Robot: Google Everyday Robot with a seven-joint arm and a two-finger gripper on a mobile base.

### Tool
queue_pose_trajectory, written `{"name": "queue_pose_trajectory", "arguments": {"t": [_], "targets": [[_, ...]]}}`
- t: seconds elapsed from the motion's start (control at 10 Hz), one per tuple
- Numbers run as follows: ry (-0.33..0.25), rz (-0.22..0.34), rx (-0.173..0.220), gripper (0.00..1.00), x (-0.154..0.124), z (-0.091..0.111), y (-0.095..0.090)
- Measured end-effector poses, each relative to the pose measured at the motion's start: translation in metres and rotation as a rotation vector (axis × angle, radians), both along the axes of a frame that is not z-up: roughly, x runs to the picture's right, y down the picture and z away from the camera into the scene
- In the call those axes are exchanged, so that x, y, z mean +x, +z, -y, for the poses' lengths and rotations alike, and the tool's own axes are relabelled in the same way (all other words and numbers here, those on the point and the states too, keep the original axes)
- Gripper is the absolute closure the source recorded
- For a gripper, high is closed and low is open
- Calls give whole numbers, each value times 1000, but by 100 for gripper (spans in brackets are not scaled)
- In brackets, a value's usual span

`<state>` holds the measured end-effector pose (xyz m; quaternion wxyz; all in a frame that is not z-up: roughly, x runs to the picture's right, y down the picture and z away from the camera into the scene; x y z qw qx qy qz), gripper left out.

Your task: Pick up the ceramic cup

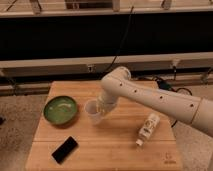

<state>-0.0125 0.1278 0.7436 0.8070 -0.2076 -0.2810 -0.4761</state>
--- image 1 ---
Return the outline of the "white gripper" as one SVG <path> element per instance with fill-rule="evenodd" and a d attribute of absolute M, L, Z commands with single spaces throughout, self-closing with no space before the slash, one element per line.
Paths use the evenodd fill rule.
<path fill-rule="evenodd" d="M 102 90 L 97 97 L 97 111 L 105 116 L 110 113 L 117 106 L 118 97 L 109 92 Z"/>

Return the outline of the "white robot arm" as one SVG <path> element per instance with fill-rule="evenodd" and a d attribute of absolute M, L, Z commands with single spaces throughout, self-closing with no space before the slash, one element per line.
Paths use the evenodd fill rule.
<path fill-rule="evenodd" d="M 131 81 L 131 73 L 126 67 L 117 67 L 105 75 L 101 88 L 97 107 L 102 115 L 111 112 L 118 98 L 124 97 L 213 137 L 213 101 L 138 85 Z"/>

